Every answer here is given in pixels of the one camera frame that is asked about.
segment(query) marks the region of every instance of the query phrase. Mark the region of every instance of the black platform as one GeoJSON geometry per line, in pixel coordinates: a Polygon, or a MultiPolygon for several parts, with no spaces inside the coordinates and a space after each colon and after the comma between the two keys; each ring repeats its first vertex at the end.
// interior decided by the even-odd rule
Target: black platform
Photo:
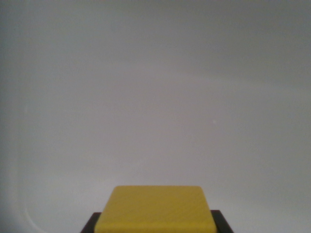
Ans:
{"type": "MultiPolygon", "coordinates": [[[[231,227],[227,223],[225,217],[220,210],[211,210],[214,221],[217,226],[218,233],[233,233],[231,227]]],[[[83,227],[81,233],[94,233],[95,224],[101,215],[100,212],[93,213],[86,225],[83,227]]]]}

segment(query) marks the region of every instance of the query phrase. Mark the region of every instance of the yellow square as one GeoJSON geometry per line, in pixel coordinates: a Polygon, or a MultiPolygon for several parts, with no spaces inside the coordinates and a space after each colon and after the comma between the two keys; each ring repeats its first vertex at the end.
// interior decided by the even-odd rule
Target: yellow square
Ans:
{"type": "Polygon", "coordinates": [[[198,186],[117,186],[94,233],[216,233],[198,186]]]}

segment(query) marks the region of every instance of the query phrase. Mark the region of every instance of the black base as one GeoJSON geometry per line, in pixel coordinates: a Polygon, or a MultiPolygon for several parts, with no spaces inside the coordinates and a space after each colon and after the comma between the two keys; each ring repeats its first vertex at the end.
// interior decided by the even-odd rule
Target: black base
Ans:
{"type": "MultiPolygon", "coordinates": [[[[214,221],[216,223],[218,233],[233,233],[231,227],[227,223],[225,217],[220,210],[211,210],[214,221]]],[[[101,215],[100,212],[93,213],[86,225],[83,227],[81,233],[94,233],[95,224],[101,215]]]]}

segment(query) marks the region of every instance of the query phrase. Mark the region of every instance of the yellow block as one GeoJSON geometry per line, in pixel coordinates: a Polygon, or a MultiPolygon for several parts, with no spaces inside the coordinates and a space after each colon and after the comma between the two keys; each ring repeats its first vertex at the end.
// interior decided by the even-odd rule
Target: yellow block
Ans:
{"type": "Polygon", "coordinates": [[[117,186],[94,233],[216,233],[198,186],[117,186]]]}

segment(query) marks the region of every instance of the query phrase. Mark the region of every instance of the black stand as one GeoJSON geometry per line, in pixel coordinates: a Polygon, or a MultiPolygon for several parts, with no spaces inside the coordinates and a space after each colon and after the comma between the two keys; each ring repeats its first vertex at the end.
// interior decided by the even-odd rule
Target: black stand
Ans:
{"type": "MultiPolygon", "coordinates": [[[[211,210],[214,221],[216,223],[218,233],[233,233],[231,227],[227,223],[225,217],[220,210],[211,210]]],[[[93,213],[86,225],[83,227],[81,233],[94,233],[95,224],[101,215],[100,212],[93,213]]]]}

